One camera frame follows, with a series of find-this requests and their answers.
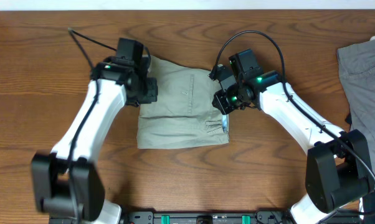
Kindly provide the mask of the khaki green shorts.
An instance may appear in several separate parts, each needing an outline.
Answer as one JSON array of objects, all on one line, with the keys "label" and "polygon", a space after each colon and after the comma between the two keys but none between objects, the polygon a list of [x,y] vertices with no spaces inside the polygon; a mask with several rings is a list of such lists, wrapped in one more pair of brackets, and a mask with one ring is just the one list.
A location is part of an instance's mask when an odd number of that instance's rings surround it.
[{"label": "khaki green shorts", "polygon": [[229,117],[213,107],[221,88],[209,71],[151,58],[149,77],[157,80],[158,99],[140,106],[140,149],[184,149],[229,142]]}]

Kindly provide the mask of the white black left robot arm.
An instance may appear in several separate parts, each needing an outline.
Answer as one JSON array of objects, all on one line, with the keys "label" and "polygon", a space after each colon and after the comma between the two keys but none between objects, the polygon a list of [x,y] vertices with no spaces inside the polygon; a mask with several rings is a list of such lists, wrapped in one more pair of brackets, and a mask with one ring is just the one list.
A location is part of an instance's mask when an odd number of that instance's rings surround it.
[{"label": "white black left robot arm", "polygon": [[50,223],[121,222],[121,206],[105,198],[97,161],[118,112],[157,100],[150,64],[142,43],[120,38],[116,54],[92,68],[87,95],[68,131],[48,155],[32,158],[36,208],[49,214]]}]

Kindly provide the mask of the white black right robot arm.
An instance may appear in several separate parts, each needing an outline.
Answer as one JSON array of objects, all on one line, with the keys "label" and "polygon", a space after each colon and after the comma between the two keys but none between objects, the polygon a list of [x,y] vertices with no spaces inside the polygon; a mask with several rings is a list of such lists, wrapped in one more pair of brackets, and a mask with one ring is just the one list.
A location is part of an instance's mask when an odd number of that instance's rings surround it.
[{"label": "white black right robot arm", "polygon": [[230,67],[216,65],[211,80],[221,89],[213,107],[223,115],[257,108],[280,123],[305,152],[306,195],[275,223],[347,223],[359,215],[342,213],[342,207],[375,190],[367,140],[360,131],[343,131],[311,109],[295,94],[282,74],[264,72],[252,50],[229,57]]}]

